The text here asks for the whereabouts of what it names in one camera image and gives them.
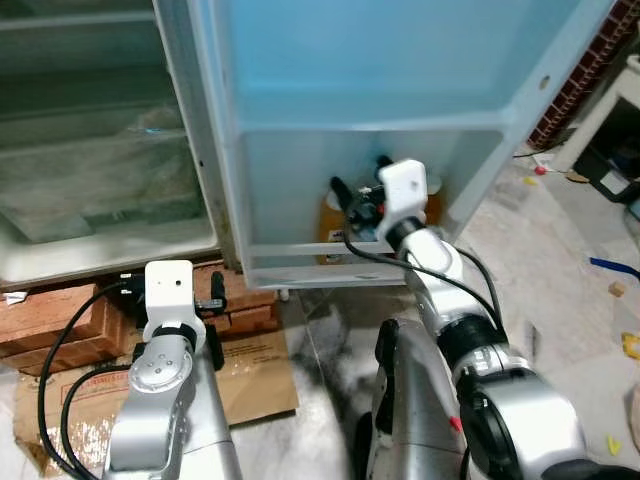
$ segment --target debris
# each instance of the debris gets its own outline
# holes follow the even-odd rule
[[[462,432],[462,420],[458,417],[449,417],[449,425],[451,425],[456,432]]]
[[[617,457],[620,448],[622,448],[622,443],[615,440],[611,435],[607,435],[607,447],[609,447],[609,453]]]
[[[575,170],[569,170],[565,173],[564,178],[575,183],[589,183],[589,179],[587,177],[580,175]]]
[[[624,332],[621,336],[622,351],[625,355],[634,360],[640,360],[640,338],[629,332]]]
[[[16,303],[24,302],[27,298],[27,292],[8,292],[4,294],[7,305],[15,305]]]
[[[620,282],[613,282],[611,285],[609,285],[609,293],[618,298],[624,295],[626,289],[627,287],[625,287],[624,284]]]

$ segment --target yellow object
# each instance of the yellow object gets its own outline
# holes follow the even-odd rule
[[[320,207],[320,221],[316,238],[321,243],[342,243],[344,226],[344,214],[340,210],[338,196],[330,191]],[[344,255],[329,254],[318,255],[316,260],[321,265],[336,265],[344,261]]]
[[[609,285],[609,293],[618,298],[624,295],[626,289],[627,287],[625,287],[624,284],[620,282],[613,282],[611,285]]]
[[[622,448],[622,443],[615,440],[611,435],[607,435],[607,447],[609,447],[609,453],[617,457],[620,448]]]
[[[622,334],[622,351],[634,360],[640,360],[640,338],[633,333]]]

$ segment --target orange bottle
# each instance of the orange bottle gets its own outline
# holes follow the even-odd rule
[[[342,243],[344,227],[344,213],[340,208],[338,196],[333,190],[325,196],[320,207],[320,221],[316,239],[321,243]],[[318,255],[317,261],[321,265],[339,265],[344,261],[344,255]]]

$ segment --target blue object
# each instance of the blue object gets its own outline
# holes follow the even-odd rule
[[[590,257],[589,261],[591,265],[595,265],[596,267],[606,268],[608,270],[614,270],[616,272],[628,273],[629,275],[633,275],[640,281],[640,271],[636,270],[629,265],[625,265],[624,263],[618,262],[610,262],[609,260],[604,260],[602,258],[594,258]]]

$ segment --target red brick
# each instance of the red brick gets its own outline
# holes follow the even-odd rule
[[[124,353],[124,333],[132,324],[113,304],[102,301],[94,308],[93,315],[102,319],[103,330],[92,338],[64,343],[54,357],[52,372],[81,367],[101,360],[108,360]],[[0,362],[25,373],[39,370],[49,354],[49,348],[40,348],[0,359]]]
[[[270,306],[232,312],[230,316],[231,328],[225,330],[222,336],[278,328],[278,318]]]
[[[245,310],[261,305],[271,305],[276,301],[273,290],[247,290],[241,274],[227,270],[221,264],[205,265],[194,269],[194,293],[196,300],[211,298],[211,274],[221,272],[224,276],[227,312]]]
[[[95,285],[83,285],[27,296],[22,303],[0,303],[0,357],[48,347],[82,304]],[[68,341],[94,337],[102,332],[101,317],[93,314],[99,300],[78,319]]]

